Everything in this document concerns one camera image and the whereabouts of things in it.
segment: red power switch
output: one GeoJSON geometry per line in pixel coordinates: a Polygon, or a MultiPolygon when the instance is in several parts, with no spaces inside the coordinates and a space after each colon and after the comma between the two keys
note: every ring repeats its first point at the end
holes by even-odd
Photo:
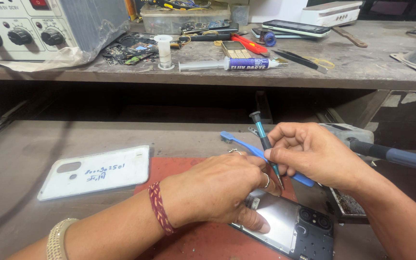
{"type": "Polygon", "coordinates": [[[30,0],[32,7],[35,10],[49,10],[49,6],[45,0],[30,0]]]}

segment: red pliers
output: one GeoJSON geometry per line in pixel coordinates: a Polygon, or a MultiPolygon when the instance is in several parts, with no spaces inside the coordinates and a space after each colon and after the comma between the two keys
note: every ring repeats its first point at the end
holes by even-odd
{"type": "Polygon", "coordinates": [[[243,44],[243,46],[245,46],[245,48],[247,50],[250,50],[253,53],[256,54],[260,54],[264,57],[269,57],[270,53],[267,51],[266,48],[264,48],[263,46],[256,44],[250,40],[247,40],[243,37],[241,37],[240,35],[238,35],[237,33],[231,33],[231,41],[238,41],[241,44],[243,44]]]}

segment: red braided bracelet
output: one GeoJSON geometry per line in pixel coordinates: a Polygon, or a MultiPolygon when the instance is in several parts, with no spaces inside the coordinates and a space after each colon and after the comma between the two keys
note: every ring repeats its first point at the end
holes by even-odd
{"type": "Polygon", "coordinates": [[[171,235],[174,233],[174,230],[168,221],[168,216],[166,215],[165,209],[163,208],[163,200],[161,199],[159,183],[159,181],[155,182],[154,184],[150,185],[147,190],[149,192],[153,212],[155,212],[155,216],[157,217],[158,222],[165,231],[166,235],[171,235]]]}

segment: blue tape roll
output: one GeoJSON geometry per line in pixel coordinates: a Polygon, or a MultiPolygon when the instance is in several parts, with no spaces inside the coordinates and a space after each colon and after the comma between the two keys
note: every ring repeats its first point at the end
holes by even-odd
{"type": "Polygon", "coordinates": [[[268,32],[264,34],[264,45],[266,47],[272,47],[277,43],[274,32],[268,32]]]}

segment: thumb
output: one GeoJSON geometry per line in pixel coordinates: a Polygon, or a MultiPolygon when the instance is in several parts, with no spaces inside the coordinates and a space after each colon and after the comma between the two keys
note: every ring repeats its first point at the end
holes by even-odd
{"type": "Polygon", "coordinates": [[[303,170],[310,162],[311,153],[288,150],[286,148],[271,148],[264,151],[264,157],[271,162],[285,164],[298,170],[303,170]]]}
{"type": "Polygon", "coordinates": [[[250,230],[259,231],[261,233],[269,233],[270,231],[270,226],[266,219],[258,212],[245,206],[240,209],[240,214],[237,217],[236,223],[243,225],[250,230]]]}

